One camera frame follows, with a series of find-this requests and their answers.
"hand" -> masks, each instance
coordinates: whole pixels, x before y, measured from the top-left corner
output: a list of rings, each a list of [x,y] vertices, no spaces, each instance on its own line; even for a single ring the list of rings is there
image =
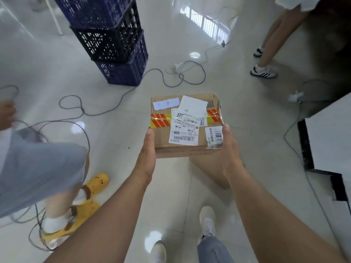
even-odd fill
[[[223,174],[227,176],[238,166],[243,166],[240,157],[240,150],[238,142],[233,137],[230,132],[229,125],[224,124],[222,127],[223,134],[223,146],[220,150],[222,165],[223,165]]]
[[[150,183],[152,174],[156,165],[156,152],[155,152],[155,133],[152,129],[147,129],[144,138],[144,144],[139,153],[137,163],[135,164],[134,171],[145,175],[147,181]]]
[[[8,129],[14,121],[16,108],[11,100],[0,100],[0,131]]]

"white sock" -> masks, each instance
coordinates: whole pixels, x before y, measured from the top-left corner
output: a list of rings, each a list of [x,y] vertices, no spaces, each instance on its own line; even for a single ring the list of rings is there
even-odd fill
[[[83,189],[80,189],[79,192],[78,192],[78,195],[73,200],[73,205],[75,205],[75,206],[76,205],[81,205],[86,200],[87,200],[87,194],[85,193],[85,191]]]
[[[258,64],[255,66],[256,72],[262,72],[266,67],[259,67]]]
[[[45,218],[43,222],[43,230],[47,234],[53,234],[64,227],[66,227],[68,221],[72,217],[72,212],[69,210],[66,215],[58,218]]]

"red and yellow striped tape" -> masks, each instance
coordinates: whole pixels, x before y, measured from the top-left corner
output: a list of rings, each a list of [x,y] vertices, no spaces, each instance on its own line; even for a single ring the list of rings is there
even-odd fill
[[[152,114],[150,128],[160,128],[171,126],[171,114]],[[207,123],[220,122],[221,117],[218,109],[207,110]]]

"sneaker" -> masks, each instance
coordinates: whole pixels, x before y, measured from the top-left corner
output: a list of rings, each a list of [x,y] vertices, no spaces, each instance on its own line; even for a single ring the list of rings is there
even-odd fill
[[[150,253],[150,263],[166,263],[166,248],[160,241],[155,243]]]
[[[215,220],[216,215],[214,214],[213,208],[211,208],[210,206],[202,207],[200,211],[200,224],[202,227],[202,236],[200,239],[203,239],[205,236],[215,236]]]
[[[258,48],[258,49],[256,50],[256,52],[253,53],[253,57],[261,58],[262,54],[263,54],[263,51],[262,51],[262,49],[261,49],[261,47],[260,47],[260,48]]]
[[[48,8],[45,0],[31,0],[30,6],[34,12],[42,12]]]
[[[263,77],[264,79],[274,79],[278,76],[277,73],[271,71],[269,66],[266,67],[258,67],[257,65],[253,67],[250,71],[250,75]]]

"black plastic crate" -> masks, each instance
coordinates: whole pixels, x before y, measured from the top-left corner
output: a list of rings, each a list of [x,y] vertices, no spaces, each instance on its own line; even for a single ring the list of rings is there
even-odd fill
[[[106,63],[127,63],[141,34],[137,3],[131,3],[114,29],[74,29],[91,60]]]
[[[114,28],[133,0],[55,0],[73,28]]]
[[[137,46],[126,64],[95,62],[109,84],[139,86],[143,79],[148,59],[144,31],[139,36]]]

